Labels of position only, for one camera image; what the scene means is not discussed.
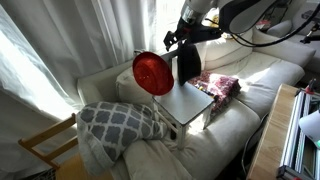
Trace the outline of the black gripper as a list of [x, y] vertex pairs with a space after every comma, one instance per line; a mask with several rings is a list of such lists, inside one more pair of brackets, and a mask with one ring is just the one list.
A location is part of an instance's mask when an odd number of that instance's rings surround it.
[[222, 31], [219, 28], [204, 26], [201, 23], [187, 23], [182, 18], [179, 19], [175, 32], [168, 31], [163, 43], [166, 50], [179, 41], [186, 40], [190, 43], [199, 43], [220, 38]]

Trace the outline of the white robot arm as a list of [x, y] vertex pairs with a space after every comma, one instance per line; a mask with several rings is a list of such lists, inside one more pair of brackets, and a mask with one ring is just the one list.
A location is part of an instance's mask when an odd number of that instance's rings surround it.
[[[163, 42], [166, 50], [187, 39], [198, 43], [219, 38], [223, 33], [241, 34], [251, 29], [279, 0], [185, 0], [177, 29], [168, 31]], [[218, 10], [218, 27], [202, 21], [211, 9]]]

